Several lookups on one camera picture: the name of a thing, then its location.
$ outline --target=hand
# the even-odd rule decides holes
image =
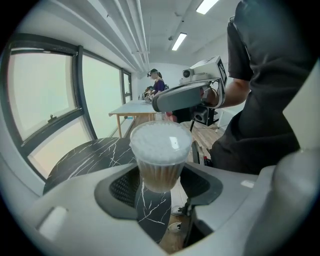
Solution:
[[[200,89],[201,97],[205,97],[204,102],[212,105],[213,107],[219,103],[219,97],[215,90],[211,87],[207,90]]]

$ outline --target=window frame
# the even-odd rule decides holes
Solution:
[[[126,93],[125,91],[125,74],[129,77],[129,93]],[[121,91],[122,91],[122,102],[123,104],[126,104],[126,97],[130,96],[130,99],[132,98],[132,85],[131,85],[131,73],[126,71],[124,68],[121,68]]]
[[[8,91],[8,70],[10,56],[23,53],[46,53],[72,56],[72,89],[75,104],[77,107],[77,109],[73,109],[68,113],[48,122],[45,126],[41,127],[25,140],[22,139],[16,126],[15,119],[11,110]],[[71,121],[81,116],[83,116],[85,126],[87,128],[87,131],[89,132],[91,139],[97,139],[97,135],[89,115],[85,97],[83,83],[83,55],[104,62],[120,70],[120,89],[122,95],[122,104],[125,104],[127,96],[131,96],[132,100],[131,73],[116,65],[115,63],[84,49],[84,47],[81,45],[73,45],[71,43],[42,35],[16,33],[13,34],[9,39],[4,51],[2,52],[2,58],[0,59],[0,101],[4,121],[18,152],[20,153],[24,161],[30,166],[30,168],[44,182],[47,179],[38,172],[38,170],[33,166],[28,158],[30,153],[34,151],[43,141],[45,141],[48,137],[50,137],[52,134],[57,132],[59,129],[61,129]],[[130,93],[125,93],[124,74],[127,74],[129,76]]]

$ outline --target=cup lid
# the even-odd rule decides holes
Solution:
[[[134,155],[155,165],[174,165],[186,161],[191,144],[191,132],[171,121],[145,122],[133,129],[130,135]]]

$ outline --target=plastic cup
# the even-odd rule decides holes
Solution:
[[[170,191],[188,158],[192,134],[170,121],[151,121],[137,126],[130,135],[145,186],[156,193]]]

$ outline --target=black marble countertop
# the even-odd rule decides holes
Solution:
[[[129,144],[128,138],[108,137],[89,141],[74,148],[53,167],[43,194],[70,178],[135,163],[136,158]],[[171,193],[154,193],[142,182],[136,194],[135,206],[139,225],[159,243],[170,219]]]

